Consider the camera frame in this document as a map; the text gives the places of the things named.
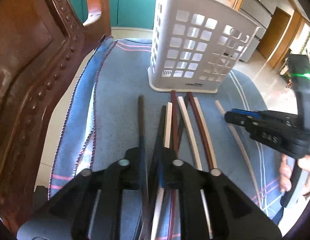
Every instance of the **carved wooden chair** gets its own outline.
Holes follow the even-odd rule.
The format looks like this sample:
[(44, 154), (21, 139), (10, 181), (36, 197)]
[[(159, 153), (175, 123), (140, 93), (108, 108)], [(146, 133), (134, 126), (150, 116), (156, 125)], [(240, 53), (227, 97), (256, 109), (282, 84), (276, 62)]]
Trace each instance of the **carved wooden chair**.
[(48, 122), (84, 57), (111, 35), (108, 0), (0, 0), (0, 218), (13, 233), (33, 214)]

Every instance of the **screw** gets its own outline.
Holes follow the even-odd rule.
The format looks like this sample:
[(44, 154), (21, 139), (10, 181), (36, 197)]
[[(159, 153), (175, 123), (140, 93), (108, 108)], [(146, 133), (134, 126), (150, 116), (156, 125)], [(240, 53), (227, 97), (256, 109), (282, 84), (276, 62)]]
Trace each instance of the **screw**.
[(182, 160), (176, 159), (173, 160), (173, 165), (175, 166), (182, 166), (184, 164), (184, 162)]
[(219, 175), (221, 175), (221, 171), (219, 169), (212, 169), (211, 170), (211, 174), (215, 177), (218, 177)]
[(92, 174), (92, 171), (90, 169), (83, 169), (80, 174), (84, 177), (89, 176)]
[(127, 159), (121, 159), (121, 160), (118, 161), (118, 164), (119, 164), (120, 166), (127, 166), (127, 165), (129, 165), (129, 160), (127, 160)]

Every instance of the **plastic basket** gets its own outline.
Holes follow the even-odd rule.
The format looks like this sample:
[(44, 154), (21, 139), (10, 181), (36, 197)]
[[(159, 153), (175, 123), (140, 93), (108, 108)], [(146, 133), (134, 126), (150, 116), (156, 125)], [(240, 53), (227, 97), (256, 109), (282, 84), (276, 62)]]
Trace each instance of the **plastic basket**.
[(150, 86), (216, 93), (258, 28), (224, 0), (156, 0)]

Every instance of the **floor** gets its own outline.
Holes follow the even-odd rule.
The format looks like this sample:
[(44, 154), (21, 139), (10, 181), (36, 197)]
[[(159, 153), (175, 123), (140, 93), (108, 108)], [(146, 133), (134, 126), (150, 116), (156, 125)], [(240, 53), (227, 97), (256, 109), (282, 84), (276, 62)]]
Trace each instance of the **floor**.
[[(112, 34), (114, 39), (122, 38), (145, 38), (151, 39), (151, 31), (142, 30), (127, 30), (113, 29)], [(76, 85), (76, 82), (86, 66), (88, 60), (92, 56), (88, 54), (80, 65), (71, 85), (57, 104), (52, 118), (50, 120), (47, 136), (45, 140), (43, 155), (39, 166), (39, 172), (36, 180), (36, 185), (44, 185), (48, 187), (49, 176), (52, 169), (52, 163), (55, 156), (56, 147), (64, 123), (67, 109), (71, 100), (71, 96)], [(247, 63), (238, 61), (234, 67), (246, 74), (253, 80), (269, 110), (289, 112), (297, 114), (296, 99), (293, 91), (285, 87), (284, 80), (272, 71), (271, 67), (266, 64), (266, 60), (262, 55), (255, 51)]]

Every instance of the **blue fabric cloth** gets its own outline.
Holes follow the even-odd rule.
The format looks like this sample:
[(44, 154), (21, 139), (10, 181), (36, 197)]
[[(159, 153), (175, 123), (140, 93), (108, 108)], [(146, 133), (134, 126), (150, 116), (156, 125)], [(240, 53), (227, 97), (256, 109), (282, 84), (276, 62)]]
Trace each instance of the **blue fabric cloth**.
[[(150, 63), (150, 51), (151, 41), (138, 39), (118, 42), (107, 39), (96, 50), (75, 88), (55, 156), (50, 181), (51, 196), (74, 175), (79, 152), (87, 141), (88, 131), (91, 129), (95, 139), (91, 161), (93, 171), (107, 168), (114, 161), (123, 158), (127, 149), (138, 145), (137, 99), (140, 94), (145, 97), (145, 149), (150, 161), (161, 107), (170, 101), (169, 93), (158, 93), (149, 87), (147, 68)], [(236, 70), (227, 76), (216, 94), (197, 93), (194, 96), (198, 97), (205, 116), (217, 166), (257, 203), (252, 179), (242, 153), (223, 116), (216, 108), (215, 100), (218, 99), (226, 111), (232, 108), (266, 110), (262, 96), (254, 83)], [(191, 107), (188, 108), (188, 112), (203, 170), (208, 171), (205, 152)], [(249, 155), (259, 189), (263, 190), (261, 193), (263, 210), (272, 218), (280, 208), (278, 188), (280, 154), (251, 140), (243, 128), (236, 127), (236, 129)], [(179, 158), (194, 165), (185, 131)], [(167, 236), (169, 205), (169, 194), (166, 194), (158, 237)], [(132, 239), (141, 207), (140, 192), (125, 191), (123, 206), (121, 239)], [(179, 215), (176, 214), (175, 217), (174, 234), (178, 237)]]

